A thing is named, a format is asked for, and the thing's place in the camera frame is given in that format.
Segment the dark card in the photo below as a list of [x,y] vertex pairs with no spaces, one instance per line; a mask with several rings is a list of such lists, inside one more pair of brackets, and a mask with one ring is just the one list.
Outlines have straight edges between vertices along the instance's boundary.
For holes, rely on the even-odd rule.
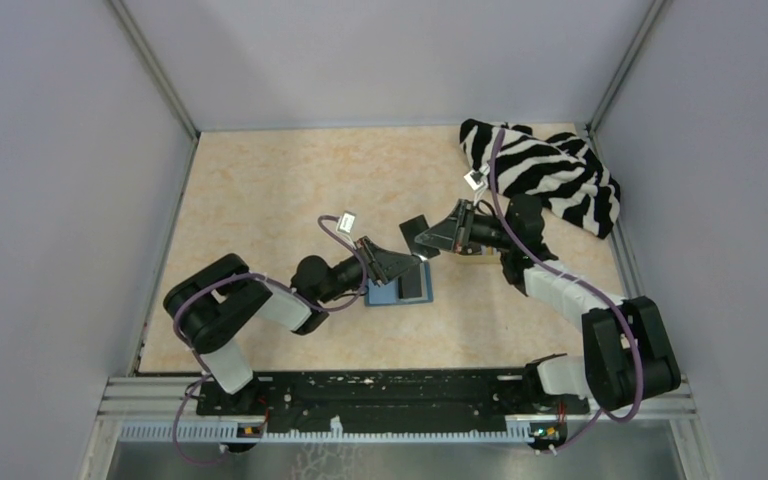
[[424,278],[420,272],[409,272],[398,279],[397,298],[400,301],[419,301],[425,298]]

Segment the blue leather card holder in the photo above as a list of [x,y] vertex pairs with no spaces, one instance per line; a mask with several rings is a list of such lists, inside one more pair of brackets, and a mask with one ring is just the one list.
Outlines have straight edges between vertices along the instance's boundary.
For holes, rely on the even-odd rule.
[[406,306],[432,303],[434,300],[431,269],[428,263],[413,267],[386,284],[367,281],[366,307]]

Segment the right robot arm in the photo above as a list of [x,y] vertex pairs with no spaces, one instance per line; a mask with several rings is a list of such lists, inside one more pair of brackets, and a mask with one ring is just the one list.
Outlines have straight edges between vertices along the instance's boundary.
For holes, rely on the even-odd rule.
[[528,364],[523,398],[532,410],[548,412],[562,395],[574,395],[615,411],[678,389],[681,372],[656,303],[609,295],[571,273],[544,240],[542,210],[542,202],[526,194],[513,197],[503,216],[482,214],[462,199],[415,241],[458,255],[477,246],[499,251],[508,284],[579,330],[582,354]]

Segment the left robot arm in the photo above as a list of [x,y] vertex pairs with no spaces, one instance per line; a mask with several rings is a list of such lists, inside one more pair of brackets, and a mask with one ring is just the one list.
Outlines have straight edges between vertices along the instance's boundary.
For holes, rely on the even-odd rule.
[[257,406],[260,388],[234,338],[251,319],[307,335],[338,311],[334,302],[340,296],[360,297],[369,285],[389,284],[425,260],[383,249],[363,237],[349,257],[334,266],[320,256],[305,257],[284,285],[251,271],[239,255],[230,253],[173,287],[162,306],[172,318],[175,335],[221,388],[223,404],[245,414]]

